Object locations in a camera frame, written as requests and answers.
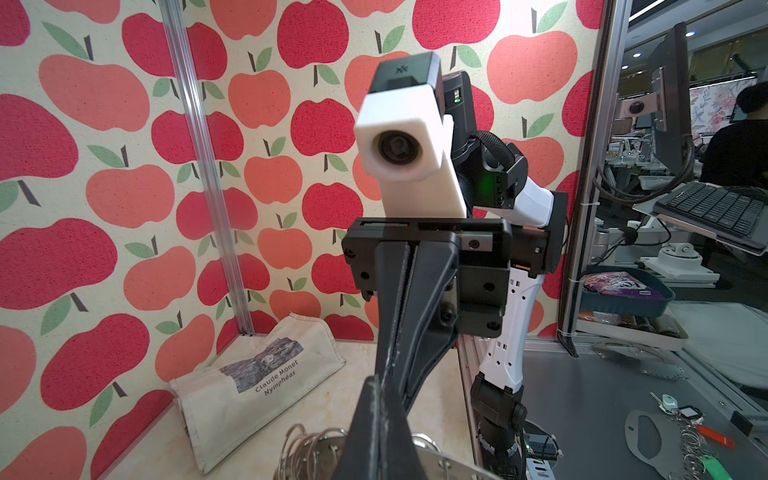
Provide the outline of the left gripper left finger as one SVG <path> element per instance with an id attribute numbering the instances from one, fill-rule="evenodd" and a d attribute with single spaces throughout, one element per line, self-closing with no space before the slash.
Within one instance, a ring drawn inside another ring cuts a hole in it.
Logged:
<path id="1" fill-rule="evenodd" d="M 365 379 L 333 480 L 379 478 L 381 380 Z"/>

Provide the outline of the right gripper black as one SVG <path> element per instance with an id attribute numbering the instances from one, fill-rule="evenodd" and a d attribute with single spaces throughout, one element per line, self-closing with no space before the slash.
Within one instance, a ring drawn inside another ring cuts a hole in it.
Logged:
<path id="1" fill-rule="evenodd" d="M 409 412 L 459 333 L 496 338 L 513 234 L 503 220 L 359 218 L 342 241 L 354 283 L 378 298 L 375 373 Z"/>

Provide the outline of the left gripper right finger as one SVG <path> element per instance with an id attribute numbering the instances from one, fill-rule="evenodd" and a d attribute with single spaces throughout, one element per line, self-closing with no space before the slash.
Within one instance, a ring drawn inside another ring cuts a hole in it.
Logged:
<path id="1" fill-rule="evenodd" d="M 426 479 L 413 444 L 402 400 L 389 380 L 382 384 L 382 478 L 391 480 Z"/>

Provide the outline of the metal ring plate with keyrings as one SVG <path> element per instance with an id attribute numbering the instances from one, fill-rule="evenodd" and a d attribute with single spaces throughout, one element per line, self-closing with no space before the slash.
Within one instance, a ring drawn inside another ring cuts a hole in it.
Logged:
<path id="1" fill-rule="evenodd" d="M 309 432 L 292 425 L 280 451 L 275 479 L 495 479 L 472 463 L 445 454 L 422 434 L 398 436 L 370 449 L 331 427 Z"/>

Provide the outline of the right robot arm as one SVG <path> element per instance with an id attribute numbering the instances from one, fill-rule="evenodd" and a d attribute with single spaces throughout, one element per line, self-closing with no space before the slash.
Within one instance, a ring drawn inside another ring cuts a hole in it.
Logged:
<path id="1" fill-rule="evenodd" d="M 355 287 L 378 303 L 374 374 L 362 387 L 337 479 L 423 479 L 407 422 L 462 335 L 487 341 L 470 389 L 486 466 L 527 475 L 522 359 L 535 297 L 559 261 L 567 197 L 525 156 L 477 129 L 463 72 L 433 53 L 381 63 L 354 134 L 385 214 L 343 242 Z"/>

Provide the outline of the monitor on arm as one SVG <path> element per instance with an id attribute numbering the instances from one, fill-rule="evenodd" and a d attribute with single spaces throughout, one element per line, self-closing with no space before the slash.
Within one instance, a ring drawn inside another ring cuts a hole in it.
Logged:
<path id="1" fill-rule="evenodd" d="M 658 94 L 653 138 L 656 158 L 675 177 L 693 177 L 687 25 L 674 25 L 648 57 L 651 88 Z"/>

